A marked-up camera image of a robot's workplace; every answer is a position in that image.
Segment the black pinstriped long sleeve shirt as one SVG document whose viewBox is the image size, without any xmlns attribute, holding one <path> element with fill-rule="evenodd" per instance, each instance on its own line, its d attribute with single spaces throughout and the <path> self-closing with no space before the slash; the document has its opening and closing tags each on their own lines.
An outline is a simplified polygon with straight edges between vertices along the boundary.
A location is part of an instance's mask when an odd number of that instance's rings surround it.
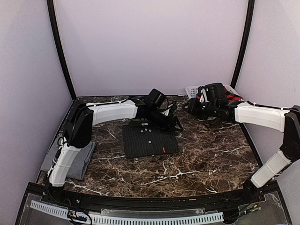
<svg viewBox="0 0 300 225">
<path fill-rule="evenodd" d="M 126 158 L 142 158 L 180 152 L 175 133 L 161 130 L 148 120 L 131 120 L 122 126 Z"/>
</svg>

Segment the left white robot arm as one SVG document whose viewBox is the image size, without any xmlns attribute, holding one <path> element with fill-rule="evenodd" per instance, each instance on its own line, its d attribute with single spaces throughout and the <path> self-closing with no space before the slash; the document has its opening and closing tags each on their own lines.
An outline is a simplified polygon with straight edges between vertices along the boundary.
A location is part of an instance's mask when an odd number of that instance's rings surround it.
<svg viewBox="0 0 300 225">
<path fill-rule="evenodd" d="M 55 204 L 66 201 L 66 193 L 60 190 L 65 184 L 67 173 L 77 154 L 91 141 L 94 125 L 122 119 L 146 119 L 166 131 L 182 131 L 179 118 L 174 115 L 175 101 L 161 108 L 167 96 L 159 93 L 156 97 L 131 96 L 122 101 L 105 103 L 84 103 L 77 101 L 70 110 L 62 137 L 58 140 L 59 149 L 52 159 L 47 173 L 46 184 L 51 188 L 48 197 Z"/>
</svg>

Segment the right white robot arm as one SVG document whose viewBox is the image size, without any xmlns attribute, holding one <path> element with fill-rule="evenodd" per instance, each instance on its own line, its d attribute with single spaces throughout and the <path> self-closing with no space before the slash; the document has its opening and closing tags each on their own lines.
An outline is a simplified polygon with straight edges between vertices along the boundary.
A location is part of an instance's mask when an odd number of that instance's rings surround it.
<svg viewBox="0 0 300 225">
<path fill-rule="evenodd" d="M 261 189 L 300 159 L 300 108 L 264 106 L 251 102 L 200 101 L 192 98 L 183 110 L 198 119 L 210 117 L 244 125 L 264 164 L 243 184 L 239 199 L 250 203 Z"/>
</svg>

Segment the grey shirt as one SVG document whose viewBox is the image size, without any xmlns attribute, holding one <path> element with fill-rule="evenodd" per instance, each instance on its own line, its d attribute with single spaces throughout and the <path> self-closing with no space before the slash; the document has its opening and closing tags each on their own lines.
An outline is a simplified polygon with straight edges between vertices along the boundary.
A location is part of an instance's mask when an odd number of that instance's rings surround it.
<svg viewBox="0 0 300 225">
<path fill-rule="evenodd" d="M 51 146 L 48 153 L 46 154 L 46 157 L 44 158 L 44 161 L 40 169 L 41 171 L 43 172 L 49 171 L 52 165 L 53 157 L 56 154 L 58 148 L 59 147 L 57 144 L 53 144 Z M 96 148 L 96 143 L 93 141 L 91 141 L 86 147 L 82 148 L 82 150 L 74 158 L 71 167 L 66 175 L 67 178 L 72 178 L 76 180 L 83 179 L 87 170 L 87 166 L 90 163 L 90 159 L 95 148 Z"/>
</svg>

